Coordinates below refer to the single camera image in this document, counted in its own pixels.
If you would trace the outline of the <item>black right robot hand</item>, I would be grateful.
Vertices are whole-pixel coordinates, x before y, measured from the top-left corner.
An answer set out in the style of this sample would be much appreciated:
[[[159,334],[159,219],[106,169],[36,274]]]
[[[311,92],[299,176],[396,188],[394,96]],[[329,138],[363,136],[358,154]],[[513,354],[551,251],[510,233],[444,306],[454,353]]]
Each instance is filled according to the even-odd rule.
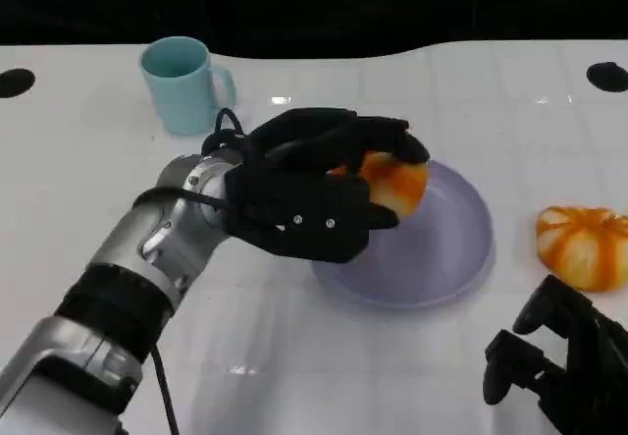
[[[564,367],[521,337],[541,327],[567,342]],[[627,331],[584,295],[549,274],[531,294],[511,331],[485,349],[483,397],[500,403],[512,386],[539,397],[561,434],[627,432]]]

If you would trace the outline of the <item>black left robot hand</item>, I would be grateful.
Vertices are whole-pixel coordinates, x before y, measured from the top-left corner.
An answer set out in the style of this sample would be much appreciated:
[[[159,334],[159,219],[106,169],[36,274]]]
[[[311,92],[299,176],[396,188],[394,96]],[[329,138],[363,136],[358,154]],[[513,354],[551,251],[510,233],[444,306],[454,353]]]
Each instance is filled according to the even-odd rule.
[[[346,263],[373,230],[399,223],[358,173],[368,152],[423,165],[428,149],[405,120],[327,107],[288,110],[244,138],[225,176],[225,231],[279,256]]]

